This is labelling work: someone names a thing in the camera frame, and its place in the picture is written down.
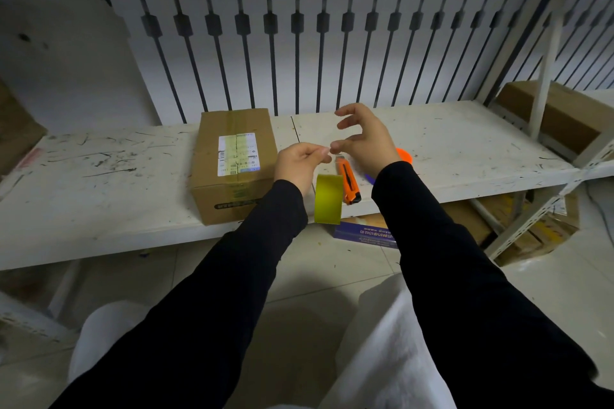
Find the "person's left hand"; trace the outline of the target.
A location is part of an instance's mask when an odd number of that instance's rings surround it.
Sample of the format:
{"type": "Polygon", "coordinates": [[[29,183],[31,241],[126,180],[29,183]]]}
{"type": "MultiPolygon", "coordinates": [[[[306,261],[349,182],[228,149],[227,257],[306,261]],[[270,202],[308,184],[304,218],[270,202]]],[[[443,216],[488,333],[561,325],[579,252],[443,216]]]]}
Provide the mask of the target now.
{"type": "Polygon", "coordinates": [[[308,155],[314,150],[330,151],[330,148],[312,143],[296,143],[282,149],[274,166],[273,181],[288,181],[305,197],[311,189],[314,172],[318,167],[307,162],[308,155]]]}

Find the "person's right hand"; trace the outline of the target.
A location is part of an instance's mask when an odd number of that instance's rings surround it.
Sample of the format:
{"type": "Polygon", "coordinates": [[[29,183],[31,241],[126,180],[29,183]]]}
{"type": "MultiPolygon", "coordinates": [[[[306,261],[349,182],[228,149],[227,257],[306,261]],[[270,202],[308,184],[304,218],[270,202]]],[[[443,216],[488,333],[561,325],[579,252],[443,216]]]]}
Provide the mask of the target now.
{"type": "Polygon", "coordinates": [[[401,161],[388,128],[374,113],[369,118],[358,118],[356,116],[342,118],[337,125],[339,130],[354,126],[359,126],[362,130],[361,133],[356,134],[363,136],[362,148],[357,155],[349,156],[356,161],[366,174],[377,179],[379,173],[385,167],[401,161]]]}

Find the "person's left forearm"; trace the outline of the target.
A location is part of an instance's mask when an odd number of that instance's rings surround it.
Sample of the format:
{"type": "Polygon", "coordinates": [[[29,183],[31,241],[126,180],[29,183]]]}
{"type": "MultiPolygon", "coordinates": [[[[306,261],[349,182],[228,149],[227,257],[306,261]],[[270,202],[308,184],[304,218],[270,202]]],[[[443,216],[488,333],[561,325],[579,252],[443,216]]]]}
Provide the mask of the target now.
{"type": "Polygon", "coordinates": [[[278,262],[307,219],[300,191],[275,182],[240,227],[50,409],[223,409],[278,262]]]}

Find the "person's right forearm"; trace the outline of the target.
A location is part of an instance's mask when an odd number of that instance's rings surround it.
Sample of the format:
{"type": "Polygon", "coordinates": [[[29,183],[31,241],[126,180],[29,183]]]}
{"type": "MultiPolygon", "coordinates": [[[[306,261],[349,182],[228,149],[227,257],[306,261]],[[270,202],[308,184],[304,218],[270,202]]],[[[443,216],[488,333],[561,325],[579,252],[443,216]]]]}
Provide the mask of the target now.
{"type": "Polygon", "coordinates": [[[614,409],[587,353],[507,280],[410,164],[383,168],[372,198],[458,409],[614,409]]]}

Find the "orange utility knife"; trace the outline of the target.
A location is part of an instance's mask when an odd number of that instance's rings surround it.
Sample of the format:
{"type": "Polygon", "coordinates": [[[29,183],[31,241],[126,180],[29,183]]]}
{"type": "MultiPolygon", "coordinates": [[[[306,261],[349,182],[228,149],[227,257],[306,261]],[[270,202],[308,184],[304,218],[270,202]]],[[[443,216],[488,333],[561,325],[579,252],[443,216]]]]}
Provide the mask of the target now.
{"type": "Polygon", "coordinates": [[[343,202],[346,205],[354,205],[361,202],[360,188],[349,160],[346,157],[337,155],[335,164],[338,174],[342,177],[343,202]]]}

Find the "orange round plastic tool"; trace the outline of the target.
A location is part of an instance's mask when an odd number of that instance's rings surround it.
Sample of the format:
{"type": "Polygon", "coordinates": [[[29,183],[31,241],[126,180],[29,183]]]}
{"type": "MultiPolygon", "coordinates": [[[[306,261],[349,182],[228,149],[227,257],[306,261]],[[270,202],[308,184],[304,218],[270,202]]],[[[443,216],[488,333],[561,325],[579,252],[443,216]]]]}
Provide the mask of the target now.
{"type": "MultiPolygon", "coordinates": [[[[413,164],[413,158],[411,156],[411,154],[409,152],[407,152],[406,150],[402,149],[402,148],[396,148],[396,152],[398,153],[400,159],[403,162],[407,162],[409,164],[413,164]]],[[[364,175],[364,178],[367,182],[369,182],[370,184],[374,185],[375,183],[375,179],[373,177],[371,177],[369,174],[364,175]]]]}

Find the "white slatted panel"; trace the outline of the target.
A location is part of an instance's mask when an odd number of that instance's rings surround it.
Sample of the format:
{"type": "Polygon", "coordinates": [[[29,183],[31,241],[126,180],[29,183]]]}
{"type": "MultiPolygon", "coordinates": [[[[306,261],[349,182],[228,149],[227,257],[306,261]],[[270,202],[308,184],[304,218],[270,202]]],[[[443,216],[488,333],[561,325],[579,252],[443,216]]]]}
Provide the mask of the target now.
{"type": "Polygon", "coordinates": [[[537,80],[547,0],[103,0],[163,125],[478,100],[537,80]]]}

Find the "purple printed flat box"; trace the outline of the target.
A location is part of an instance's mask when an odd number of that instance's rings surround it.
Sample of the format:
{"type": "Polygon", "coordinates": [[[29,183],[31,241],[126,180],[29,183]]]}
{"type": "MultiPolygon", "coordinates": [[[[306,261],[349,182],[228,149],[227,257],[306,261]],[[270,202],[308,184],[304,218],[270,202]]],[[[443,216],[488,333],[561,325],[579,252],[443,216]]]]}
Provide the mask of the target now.
{"type": "Polygon", "coordinates": [[[332,234],[334,239],[369,244],[381,248],[398,249],[397,242],[387,226],[372,226],[353,219],[341,220],[332,234]]]}

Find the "labelled brown cardboard box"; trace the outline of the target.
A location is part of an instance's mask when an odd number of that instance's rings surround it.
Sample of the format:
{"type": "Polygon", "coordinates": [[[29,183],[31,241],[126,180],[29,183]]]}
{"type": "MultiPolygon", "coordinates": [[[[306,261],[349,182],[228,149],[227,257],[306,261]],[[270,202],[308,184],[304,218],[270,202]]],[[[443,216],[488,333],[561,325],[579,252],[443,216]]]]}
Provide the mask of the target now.
{"type": "Polygon", "coordinates": [[[244,220],[272,188],[277,157],[268,109],[202,113],[189,178],[202,223],[244,220]]]}

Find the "white metal shelving rack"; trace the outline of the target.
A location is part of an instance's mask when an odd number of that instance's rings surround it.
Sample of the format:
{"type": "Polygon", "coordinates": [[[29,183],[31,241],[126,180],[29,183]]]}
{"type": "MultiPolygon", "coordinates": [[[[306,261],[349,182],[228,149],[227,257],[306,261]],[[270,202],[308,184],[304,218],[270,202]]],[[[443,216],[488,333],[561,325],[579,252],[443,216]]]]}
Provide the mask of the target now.
{"type": "MultiPolygon", "coordinates": [[[[576,155],[538,133],[549,87],[614,95],[614,0],[547,0],[548,44],[528,125],[494,100],[374,108],[441,202],[538,190],[488,247],[503,252],[579,183],[614,176],[614,126],[576,155]]],[[[43,308],[0,287],[0,322],[55,342],[83,259],[207,240],[188,188],[198,122],[163,125],[103,0],[0,0],[0,80],[47,134],[0,181],[0,272],[66,263],[43,308]]],[[[271,115],[279,148],[334,140],[333,111],[271,115]]]]}

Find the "flattened brown cardboard pile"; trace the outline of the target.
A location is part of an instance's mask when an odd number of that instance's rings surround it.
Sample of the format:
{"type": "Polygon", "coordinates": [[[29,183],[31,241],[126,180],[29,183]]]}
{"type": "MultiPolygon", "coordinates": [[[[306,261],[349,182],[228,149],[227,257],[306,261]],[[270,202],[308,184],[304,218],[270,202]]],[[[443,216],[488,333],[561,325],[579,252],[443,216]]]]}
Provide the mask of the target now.
{"type": "MultiPolygon", "coordinates": [[[[503,229],[510,222],[513,196],[503,194],[479,198],[481,206],[494,218],[503,229]]],[[[443,210],[455,223],[463,225],[472,235],[481,249],[485,250],[496,239],[498,233],[488,223],[470,201],[456,201],[441,205],[443,210]]],[[[372,226],[387,226],[381,214],[368,214],[351,217],[356,222],[372,226]]],[[[580,228],[579,201],[576,192],[572,192],[556,202],[528,231],[499,254],[495,263],[507,266],[547,255],[566,242],[580,228]]]]}

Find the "plain brown cardboard box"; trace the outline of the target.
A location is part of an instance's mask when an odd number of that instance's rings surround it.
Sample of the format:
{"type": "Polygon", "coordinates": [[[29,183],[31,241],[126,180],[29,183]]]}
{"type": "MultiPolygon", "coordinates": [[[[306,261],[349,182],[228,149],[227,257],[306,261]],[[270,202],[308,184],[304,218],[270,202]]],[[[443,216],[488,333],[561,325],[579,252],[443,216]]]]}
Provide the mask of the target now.
{"type": "MultiPolygon", "coordinates": [[[[538,81],[515,81],[503,86],[493,106],[526,126],[531,118],[538,81]]],[[[540,137],[557,142],[564,151],[581,154],[604,131],[614,126],[614,108],[581,92],[552,82],[540,126],[540,137]]]]}

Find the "person's right leg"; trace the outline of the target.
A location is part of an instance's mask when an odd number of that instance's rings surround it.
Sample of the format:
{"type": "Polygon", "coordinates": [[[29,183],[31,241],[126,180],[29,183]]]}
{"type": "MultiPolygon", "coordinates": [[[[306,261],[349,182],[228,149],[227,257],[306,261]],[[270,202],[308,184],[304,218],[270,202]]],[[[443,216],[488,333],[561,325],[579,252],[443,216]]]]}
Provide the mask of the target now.
{"type": "Polygon", "coordinates": [[[427,348],[402,274],[363,292],[318,409],[457,409],[427,348]]]}

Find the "person's leg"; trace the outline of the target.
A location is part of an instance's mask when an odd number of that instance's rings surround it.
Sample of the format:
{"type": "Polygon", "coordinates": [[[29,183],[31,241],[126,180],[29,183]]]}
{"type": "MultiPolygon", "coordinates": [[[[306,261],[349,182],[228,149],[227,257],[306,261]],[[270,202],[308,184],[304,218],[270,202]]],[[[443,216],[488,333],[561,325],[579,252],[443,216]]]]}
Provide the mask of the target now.
{"type": "Polygon", "coordinates": [[[318,409],[457,409],[427,348],[402,274],[363,292],[318,409]]]}
{"type": "Polygon", "coordinates": [[[127,332],[146,317],[150,307],[127,300],[97,308],[83,323],[69,364],[67,383],[91,369],[127,332]]]}

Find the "person's left leg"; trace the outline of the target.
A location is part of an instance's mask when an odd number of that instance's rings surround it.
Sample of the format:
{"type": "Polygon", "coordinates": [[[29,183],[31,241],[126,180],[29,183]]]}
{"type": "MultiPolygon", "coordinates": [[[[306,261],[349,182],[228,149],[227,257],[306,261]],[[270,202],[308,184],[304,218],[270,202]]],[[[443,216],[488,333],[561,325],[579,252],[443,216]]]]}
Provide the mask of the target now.
{"type": "Polygon", "coordinates": [[[69,364],[67,383],[91,369],[127,332],[146,317],[150,307],[127,300],[97,308],[83,323],[69,364]]]}

